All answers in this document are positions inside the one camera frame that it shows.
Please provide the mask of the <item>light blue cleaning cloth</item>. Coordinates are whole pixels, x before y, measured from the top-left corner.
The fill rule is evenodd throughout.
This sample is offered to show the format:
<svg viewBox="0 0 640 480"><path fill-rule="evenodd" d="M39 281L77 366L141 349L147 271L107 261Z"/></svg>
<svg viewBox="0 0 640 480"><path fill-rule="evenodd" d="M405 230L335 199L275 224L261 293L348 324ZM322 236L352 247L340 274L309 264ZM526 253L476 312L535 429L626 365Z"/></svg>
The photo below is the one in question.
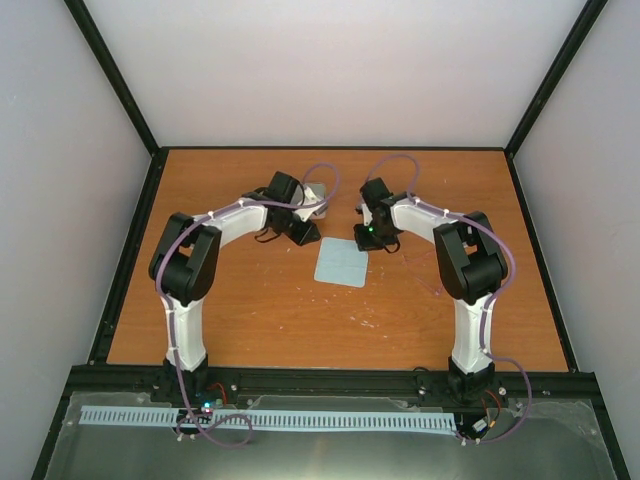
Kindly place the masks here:
<svg viewBox="0 0 640 480"><path fill-rule="evenodd" d="M321 283L363 288L368 272L368 253L353 240L325 237L321 240L314 280Z"/></svg>

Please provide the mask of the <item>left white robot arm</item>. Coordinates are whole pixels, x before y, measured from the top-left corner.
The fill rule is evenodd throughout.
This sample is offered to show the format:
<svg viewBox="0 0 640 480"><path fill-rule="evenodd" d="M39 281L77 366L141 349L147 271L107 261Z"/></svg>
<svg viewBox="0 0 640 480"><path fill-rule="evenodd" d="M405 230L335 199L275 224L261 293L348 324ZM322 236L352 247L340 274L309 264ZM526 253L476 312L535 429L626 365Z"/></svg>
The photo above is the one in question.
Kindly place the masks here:
<svg viewBox="0 0 640 480"><path fill-rule="evenodd" d="M318 184L276 172L270 184L234 203L205 214L172 214L149 265L150 278L164 305L167 361L180 371L172 388L186 402L201 400L208 378L197 369L206 363L202 316L222 247L248 234L272 231L304 246L320 239L315 217L324 215L328 199Z"/></svg>

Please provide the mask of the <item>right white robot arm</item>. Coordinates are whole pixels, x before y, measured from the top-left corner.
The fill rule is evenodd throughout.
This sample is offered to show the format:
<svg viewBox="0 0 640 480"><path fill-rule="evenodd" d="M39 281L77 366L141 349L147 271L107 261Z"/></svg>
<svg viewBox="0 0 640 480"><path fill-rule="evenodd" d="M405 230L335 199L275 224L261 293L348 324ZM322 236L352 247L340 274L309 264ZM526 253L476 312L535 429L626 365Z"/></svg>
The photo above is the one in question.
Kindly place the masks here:
<svg viewBox="0 0 640 480"><path fill-rule="evenodd" d="M497 294L508 276L507 247L482 212L456 214L409 193L394 195L380 178L366 181L360 195L357 212L363 221L354 226L360 251L395 253L403 232L434 245L441 283L454 300L449 392L459 404L476 401L495 375L491 320Z"/></svg>

